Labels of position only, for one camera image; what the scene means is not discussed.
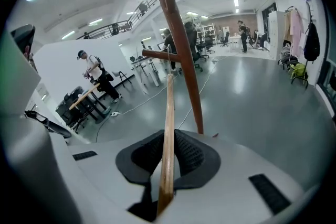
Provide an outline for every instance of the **black pants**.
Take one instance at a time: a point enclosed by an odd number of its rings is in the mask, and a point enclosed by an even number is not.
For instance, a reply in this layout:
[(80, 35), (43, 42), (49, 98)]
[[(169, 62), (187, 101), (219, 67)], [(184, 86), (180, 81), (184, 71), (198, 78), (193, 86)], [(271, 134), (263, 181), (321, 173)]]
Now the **black pants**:
[(111, 83), (106, 79), (105, 75), (102, 74), (98, 78), (98, 82), (104, 92), (106, 92), (113, 99), (119, 98), (119, 93), (115, 90), (115, 88), (111, 85)]
[(243, 44), (243, 51), (246, 52), (247, 51), (246, 38), (241, 39), (241, 43)]
[(264, 47), (264, 42), (266, 41), (266, 39), (267, 39), (267, 35), (266, 34), (262, 35), (260, 42), (259, 42), (261, 48)]

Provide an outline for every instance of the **grey floor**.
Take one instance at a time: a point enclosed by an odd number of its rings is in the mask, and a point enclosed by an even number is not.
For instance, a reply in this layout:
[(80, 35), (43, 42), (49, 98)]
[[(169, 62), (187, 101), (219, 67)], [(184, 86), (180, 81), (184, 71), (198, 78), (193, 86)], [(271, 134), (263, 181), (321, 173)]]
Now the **grey floor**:
[[(198, 87), (202, 88), (215, 63), (202, 62), (197, 70)], [(157, 63), (160, 86), (146, 82), (144, 95), (132, 79), (117, 90), (123, 99), (112, 111), (124, 113), (159, 93), (166, 84), (166, 73)], [(183, 75), (174, 81), (175, 127), (187, 115), (191, 104)], [(290, 84), (289, 75), (275, 61), (228, 57), (213, 70), (201, 93), (204, 131), (218, 139), (247, 146), (291, 175), (304, 189), (317, 184), (328, 165), (335, 145), (335, 128), (330, 114), (314, 87), (305, 90), (300, 81)], [(164, 128), (166, 91), (125, 115), (110, 117), (96, 125), (90, 120), (79, 132), (87, 143), (124, 137), (142, 139)], [(191, 112), (181, 130), (197, 131)], [(75, 137), (70, 144), (77, 144)]]

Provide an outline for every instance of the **white partition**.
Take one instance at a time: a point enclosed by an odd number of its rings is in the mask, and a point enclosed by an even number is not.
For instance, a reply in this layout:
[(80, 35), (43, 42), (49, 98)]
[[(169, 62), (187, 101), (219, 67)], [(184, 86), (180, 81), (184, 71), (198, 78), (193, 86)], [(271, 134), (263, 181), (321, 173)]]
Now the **white partition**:
[[(34, 62), (43, 83), (56, 103), (60, 103), (64, 95), (71, 93), (77, 86), (82, 86), (84, 90), (93, 87), (82, 75), (87, 65), (85, 60), (77, 60), (77, 53), (80, 50), (99, 57), (106, 71), (112, 76), (112, 71), (122, 71), (127, 73), (128, 77), (133, 74), (118, 43), (108, 39), (70, 40), (44, 45), (34, 55)], [(114, 77), (111, 84), (116, 85), (120, 82), (120, 78)]]

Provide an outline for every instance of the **cable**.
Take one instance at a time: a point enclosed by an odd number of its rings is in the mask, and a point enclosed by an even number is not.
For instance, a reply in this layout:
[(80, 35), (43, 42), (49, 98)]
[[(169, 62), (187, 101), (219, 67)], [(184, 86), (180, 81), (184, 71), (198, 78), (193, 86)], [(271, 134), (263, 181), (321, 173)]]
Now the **cable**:
[(166, 89), (166, 88), (167, 88), (167, 86), (165, 86), (165, 87), (164, 87), (160, 92), (158, 92), (156, 95), (154, 95), (154, 96), (148, 98), (148, 99), (147, 99), (146, 101), (144, 101), (142, 104), (137, 105), (135, 108), (132, 108), (132, 109), (126, 111), (125, 113), (119, 113), (119, 115), (125, 115), (126, 113), (128, 113), (128, 112), (130, 112), (130, 111), (133, 111), (134, 109), (137, 109), (138, 107), (142, 106), (143, 104), (146, 104), (149, 100), (151, 100), (152, 98), (154, 98), (154, 97), (156, 97), (157, 95), (159, 95), (159, 94), (160, 94), (164, 89)]
[[(200, 92), (199, 94), (201, 94), (201, 92), (203, 91), (203, 89), (204, 89), (206, 83), (208, 82), (210, 76), (212, 75), (212, 72), (214, 71), (215, 67), (218, 65), (219, 61), (222, 61), (222, 60), (224, 60), (224, 59), (226, 59), (226, 58), (228, 58), (228, 57), (230, 57), (230, 56), (225, 56), (225, 57), (223, 57), (222, 59), (220, 59), (220, 60), (217, 61), (217, 63), (215, 64), (215, 66), (214, 66), (213, 69), (211, 70), (211, 72), (210, 72), (208, 78), (206, 79), (206, 81), (205, 81), (203, 87), (202, 87), (201, 90), (199, 91), (199, 92)], [(185, 116), (185, 118), (183, 119), (183, 121), (181, 122), (181, 124), (179, 125), (179, 127), (177, 128), (178, 130), (181, 128), (182, 124), (185, 122), (185, 120), (187, 119), (187, 117), (188, 117), (189, 113), (192, 111), (192, 109), (193, 109), (192, 107), (189, 109), (187, 115)]]
[[(119, 104), (120, 104), (120, 102), (117, 104), (117, 107), (115, 108), (115, 110), (113, 112), (115, 112), (117, 110), (117, 108), (119, 107)], [(105, 120), (104, 120), (104, 122), (100, 125), (100, 127), (99, 127), (99, 129), (97, 131), (97, 135), (96, 135), (96, 142), (98, 140), (98, 134), (99, 134), (100, 129), (103, 127), (103, 125), (106, 123), (106, 121), (110, 118), (110, 116), (112, 115), (112, 113), (109, 113), (109, 116), (106, 117)]]

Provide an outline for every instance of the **black slot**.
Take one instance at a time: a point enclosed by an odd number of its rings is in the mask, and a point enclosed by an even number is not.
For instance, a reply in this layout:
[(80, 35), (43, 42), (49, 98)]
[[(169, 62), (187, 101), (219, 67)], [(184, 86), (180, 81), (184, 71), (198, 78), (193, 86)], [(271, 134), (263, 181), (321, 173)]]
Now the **black slot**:
[(83, 153), (74, 154), (73, 158), (75, 159), (75, 161), (79, 161), (80, 159), (86, 159), (86, 158), (90, 158), (96, 155), (97, 153), (94, 151), (86, 151)]
[(290, 205), (290, 201), (264, 174), (250, 176), (248, 179), (274, 215)]

